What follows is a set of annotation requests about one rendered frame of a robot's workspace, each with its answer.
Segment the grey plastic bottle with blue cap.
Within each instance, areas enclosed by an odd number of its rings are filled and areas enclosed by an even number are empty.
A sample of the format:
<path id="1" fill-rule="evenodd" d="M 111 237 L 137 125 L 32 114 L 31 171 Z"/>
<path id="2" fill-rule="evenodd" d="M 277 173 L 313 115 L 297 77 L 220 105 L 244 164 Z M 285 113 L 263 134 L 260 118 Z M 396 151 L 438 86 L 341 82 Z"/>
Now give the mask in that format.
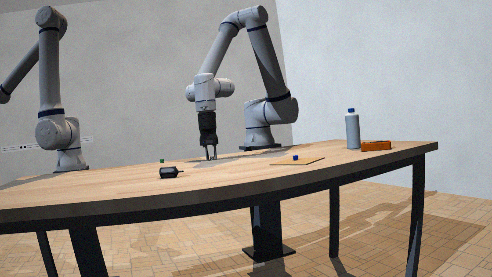
<path id="1" fill-rule="evenodd" d="M 360 127 L 358 114 L 354 113 L 355 108 L 348 109 L 345 115 L 347 149 L 361 148 Z"/>

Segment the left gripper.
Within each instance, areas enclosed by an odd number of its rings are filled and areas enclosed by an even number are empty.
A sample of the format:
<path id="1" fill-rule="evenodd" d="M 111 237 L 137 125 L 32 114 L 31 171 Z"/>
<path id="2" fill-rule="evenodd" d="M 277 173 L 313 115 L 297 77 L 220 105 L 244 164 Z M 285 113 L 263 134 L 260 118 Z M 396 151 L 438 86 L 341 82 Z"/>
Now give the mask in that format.
<path id="1" fill-rule="evenodd" d="M 196 112 L 198 113 L 198 123 L 200 131 L 200 146 L 205 147 L 206 160 L 209 160 L 207 145 L 214 146 L 214 159 L 217 159 L 216 145 L 218 137 L 216 134 L 216 102 L 196 103 Z"/>

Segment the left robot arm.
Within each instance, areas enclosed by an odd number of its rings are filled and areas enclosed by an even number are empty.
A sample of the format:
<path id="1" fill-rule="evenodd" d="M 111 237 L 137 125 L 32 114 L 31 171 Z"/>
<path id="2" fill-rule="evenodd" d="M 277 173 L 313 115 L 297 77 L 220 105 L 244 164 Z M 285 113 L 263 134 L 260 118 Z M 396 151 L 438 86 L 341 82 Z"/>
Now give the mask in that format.
<path id="1" fill-rule="evenodd" d="M 299 113 L 297 99 L 291 97 L 290 90 L 285 86 L 267 29 L 268 20 L 268 13 L 261 5 L 235 11 L 224 18 L 194 82 L 185 90 L 186 99 L 195 103 L 214 102 L 215 98 L 233 94 L 235 85 L 232 80 L 214 77 L 233 37 L 246 27 L 266 94 L 265 98 L 244 103 L 245 147 L 275 144 L 270 125 L 294 123 Z"/>

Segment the orange square mat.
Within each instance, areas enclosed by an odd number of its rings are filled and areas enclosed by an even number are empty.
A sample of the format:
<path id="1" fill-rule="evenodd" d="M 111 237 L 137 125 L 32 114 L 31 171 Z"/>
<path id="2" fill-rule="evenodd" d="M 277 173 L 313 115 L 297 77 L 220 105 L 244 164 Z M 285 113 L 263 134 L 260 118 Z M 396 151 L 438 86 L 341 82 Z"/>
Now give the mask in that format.
<path id="1" fill-rule="evenodd" d="M 324 157 L 298 158 L 298 160 L 293 160 L 293 158 L 290 158 L 269 165 L 308 165 L 321 159 L 324 159 Z"/>

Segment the orange digital multimeter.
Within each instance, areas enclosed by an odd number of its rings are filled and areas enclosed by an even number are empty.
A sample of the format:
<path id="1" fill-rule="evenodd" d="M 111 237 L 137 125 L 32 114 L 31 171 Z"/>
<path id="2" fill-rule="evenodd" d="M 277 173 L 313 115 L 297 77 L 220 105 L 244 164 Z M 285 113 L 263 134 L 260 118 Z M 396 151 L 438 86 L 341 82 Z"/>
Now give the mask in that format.
<path id="1" fill-rule="evenodd" d="M 391 148 L 391 141 L 389 140 L 378 140 L 376 142 L 362 142 L 361 151 L 377 151 L 377 150 L 388 150 Z"/>

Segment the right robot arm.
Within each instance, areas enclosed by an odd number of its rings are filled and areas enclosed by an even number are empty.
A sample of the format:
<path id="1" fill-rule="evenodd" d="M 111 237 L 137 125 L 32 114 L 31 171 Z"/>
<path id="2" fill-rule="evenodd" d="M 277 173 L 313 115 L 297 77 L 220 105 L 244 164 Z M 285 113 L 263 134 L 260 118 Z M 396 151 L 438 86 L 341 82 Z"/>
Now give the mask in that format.
<path id="1" fill-rule="evenodd" d="M 44 150 L 56 150 L 57 171 L 86 168 L 80 143 L 77 117 L 65 117 L 60 96 L 60 39 L 67 30 L 67 19 L 55 8 L 42 6 L 35 15 L 39 40 L 0 85 L 0 104 L 11 99 L 11 93 L 39 61 L 40 109 L 35 137 Z"/>

